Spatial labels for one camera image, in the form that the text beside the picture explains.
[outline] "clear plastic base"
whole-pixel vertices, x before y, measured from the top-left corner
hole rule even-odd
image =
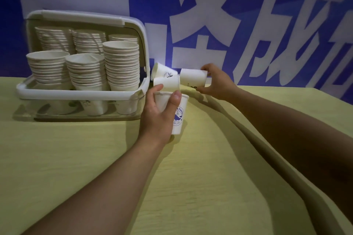
[[[126,121],[140,118],[145,96],[128,101],[24,100],[17,120],[28,121]]]

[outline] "yellow table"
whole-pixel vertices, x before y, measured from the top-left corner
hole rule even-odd
[[[15,86],[22,80],[0,78],[0,234],[21,233],[99,175],[138,134],[138,120],[14,120]],[[319,90],[243,88],[353,135],[353,107]],[[318,230],[353,234],[335,204],[236,108],[184,92],[190,99],[183,134],[163,150],[127,234],[315,234],[296,191]]]

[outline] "right hand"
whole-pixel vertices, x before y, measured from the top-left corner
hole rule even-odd
[[[232,79],[213,63],[202,66],[201,70],[207,71],[208,76],[212,77],[210,86],[196,88],[201,94],[210,95],[219,100],[228,100],[231,93],[238,88]]]

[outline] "hand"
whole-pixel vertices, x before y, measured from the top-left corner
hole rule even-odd
[[[231,93],[238,88],[232,79],[213,63],[202,66],[201,70],[207,71],[208,76],[212,77],[210,86],[196,88],[202,94],[213,96],[219,100],[228,100]]]
[[[163,112],[157,108],[154,93],[160,91],[163,84],[152,87],[146,93],[146,102],[140,120],[140,131],[138,138],[145,138],[156,143],[158,146],[165,146],[172,134],[175,111],[181,101],[181,92],[175,91]]]

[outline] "left hand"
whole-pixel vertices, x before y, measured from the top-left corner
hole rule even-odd
[[[140,120],[138,139],[148,139],[158,146],[164,147],[172,134],[175,111],[181,101],[181,92],[174,91],[163,112],[157,108],[154,93],[163,88],[162,84],[152,87],[146,93],[146,102]]]

